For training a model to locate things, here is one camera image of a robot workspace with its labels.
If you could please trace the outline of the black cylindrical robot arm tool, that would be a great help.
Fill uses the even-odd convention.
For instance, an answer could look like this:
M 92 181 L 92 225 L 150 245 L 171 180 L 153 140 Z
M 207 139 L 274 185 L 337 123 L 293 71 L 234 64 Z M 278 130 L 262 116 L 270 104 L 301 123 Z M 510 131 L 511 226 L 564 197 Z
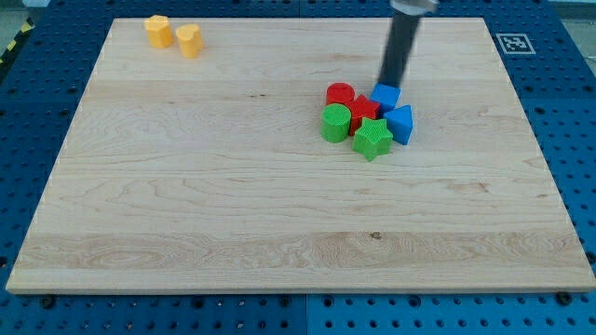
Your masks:
M 384 57 L 377 82 L 399 87 L 407 67 L 421 17 L 396 12 L 387 34 Z

